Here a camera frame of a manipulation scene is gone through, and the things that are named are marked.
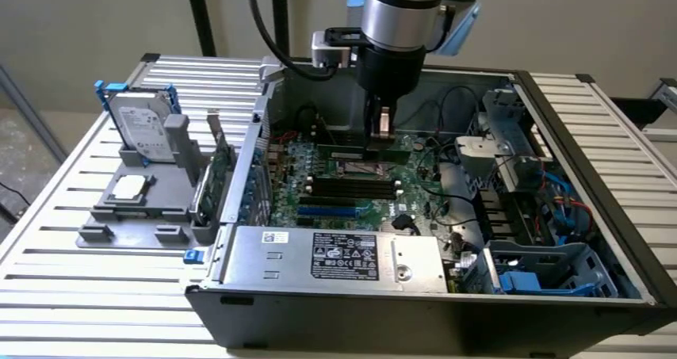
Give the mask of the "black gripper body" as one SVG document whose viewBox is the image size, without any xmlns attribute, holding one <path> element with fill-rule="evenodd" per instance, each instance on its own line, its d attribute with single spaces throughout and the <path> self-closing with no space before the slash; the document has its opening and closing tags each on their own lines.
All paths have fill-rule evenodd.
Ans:
<svg viewBox="0 0 677 359">
<path fill-rule="evenodd" d="M 356 82 L 368 98 L 398 100 L 416 87 L 424 47 L 395 52 L 375 46 L 357 50 Z"/>
</svg>

